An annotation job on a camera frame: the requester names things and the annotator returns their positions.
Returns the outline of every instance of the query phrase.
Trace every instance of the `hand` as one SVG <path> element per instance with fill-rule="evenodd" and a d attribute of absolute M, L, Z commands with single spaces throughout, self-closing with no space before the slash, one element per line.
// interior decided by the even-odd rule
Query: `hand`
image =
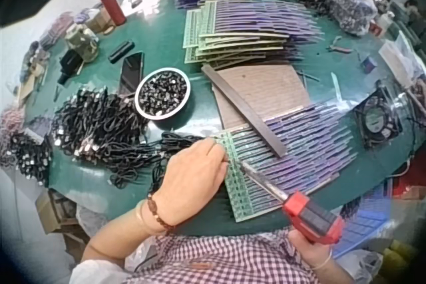
<path fill-rule="evenodd" d="M 227 159 L 224 147 L 212 138 L 197 141 L 171 157 L 163 183 L 152 196 L 158 216 L 174 226 L 197 214 L 224 181 Z M 156 221 L 152 224 L 152 214 L 146 210 L 147 204 L 142 212 L 150 220 L 149 227 L 161 231 Z"/>
<path fill-rule="evenodd" d="M 329 245 L 311 243 L 296 229 L 288 232 L 288 239 L 310 267 L 320 266 L 327 260 L 330 254 L 331 248 Z"/>

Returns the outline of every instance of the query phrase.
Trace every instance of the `bracelet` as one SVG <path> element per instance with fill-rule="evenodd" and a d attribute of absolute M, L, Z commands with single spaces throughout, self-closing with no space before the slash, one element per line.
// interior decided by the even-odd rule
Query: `bracelet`
<path fill-rule="evenodd" d="M 143 216 L 142 216 L 142 206 L 146 200 L 142 200 L 139 203 L 137 203 L 136 207 L 134 208 L 134 212 L 136 214 L 136 219 L 140 222 L 142 227 L 144 228 L 145 232 L 147 232 L 149 235 L 160 235 L 163 232 L 158 232 L 153 229 L 150 229 L 148 224 L 145 222 Z"/>
<path fill-rule="evenodd" d="M 325 261 L 321 265 L 315 266 L 315 267 L 311 267 L 311 270 L 315 271 L 317 269 L 321 269 L 322 267 L 324 267 L 328 263 L 328 261 L 331 259 L 332 253 L 333 253 L 333 250 L 330 248 L 330 253 L 329 253 L 327 259 L 325 259 Z"/>
<path fill-rule="evenodd" d="M 162 220 L 161 217 L 158 216 L 157 214 L 157 204 L 155 203 L 155 201 L 152 199 L 152 194 L 149 193 L 148 194 L 148 209 L 151 211 L 151 213 L 153 214 L 155 220 L 164 228 L 167 230 L 167 232 L 171 232 L 173 231 L 174 227 L 171 225 L 168 225 L 166 222 L 164 222 Z"/>

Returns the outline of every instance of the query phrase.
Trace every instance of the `cardboard sheet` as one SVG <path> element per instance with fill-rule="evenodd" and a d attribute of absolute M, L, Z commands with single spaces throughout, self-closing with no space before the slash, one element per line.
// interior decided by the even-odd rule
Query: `cardboard sheet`
<path fill-rule="evenodd" d="M 290 65 L 241 66 L 218 72 L 264 120 L 311 104 L 308 92 Z M 225 97 L 214 87 L 213 91 L 224 128 L 245 124 Z"/>

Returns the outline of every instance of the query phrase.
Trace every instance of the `silver bangle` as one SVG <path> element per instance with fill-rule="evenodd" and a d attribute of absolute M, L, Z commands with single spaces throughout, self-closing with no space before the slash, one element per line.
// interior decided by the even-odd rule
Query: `silver bangle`
<path fill-rule="evenodd" d="M 321 265 L 315 266 L 315 267 L 311 267 L 311 270 L 312 271 L 316 271 L 317 269 L 321 269 L 322 267 L 324 267 L 328 263 L 328 261 L 331 259 L 331 255 L 332 254 L 333 254 L 333 250 L 330 248 L 330 253 L 329 253 L 327 259 L 325 259 L 325 261 Z"/>

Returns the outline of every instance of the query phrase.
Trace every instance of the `sleeve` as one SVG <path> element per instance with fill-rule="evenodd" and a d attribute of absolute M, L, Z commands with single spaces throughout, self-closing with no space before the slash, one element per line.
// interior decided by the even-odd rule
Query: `sleeve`
<path fill-rule="evenodd" d="M 88 260 L 78 264 L 71 274 L 69 284 L 122 283 L 130 274 L 109 261 Z"/>

